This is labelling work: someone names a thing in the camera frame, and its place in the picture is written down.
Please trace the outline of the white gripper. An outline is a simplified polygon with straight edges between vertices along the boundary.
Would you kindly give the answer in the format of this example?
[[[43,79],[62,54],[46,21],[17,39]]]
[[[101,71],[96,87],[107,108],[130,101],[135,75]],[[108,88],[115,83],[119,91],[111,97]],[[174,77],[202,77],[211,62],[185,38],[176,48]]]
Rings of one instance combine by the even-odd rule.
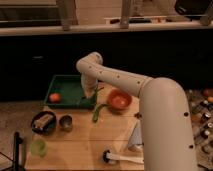
[[[95,90],[97,88],[98,81],[96,78],[82,74],[81,75],[81,85],[82,85],[84,92],[86,90]]]

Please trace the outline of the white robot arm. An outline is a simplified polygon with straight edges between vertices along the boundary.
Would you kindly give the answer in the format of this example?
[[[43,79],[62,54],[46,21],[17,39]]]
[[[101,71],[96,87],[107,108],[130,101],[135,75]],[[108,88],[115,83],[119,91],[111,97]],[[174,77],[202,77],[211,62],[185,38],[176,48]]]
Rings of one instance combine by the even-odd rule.
[[[97,52],[79,59],[76,68],[84,90],[101,80],[139,99],[145,171],[198,171],[188,101],[176,81],[105,67]]]

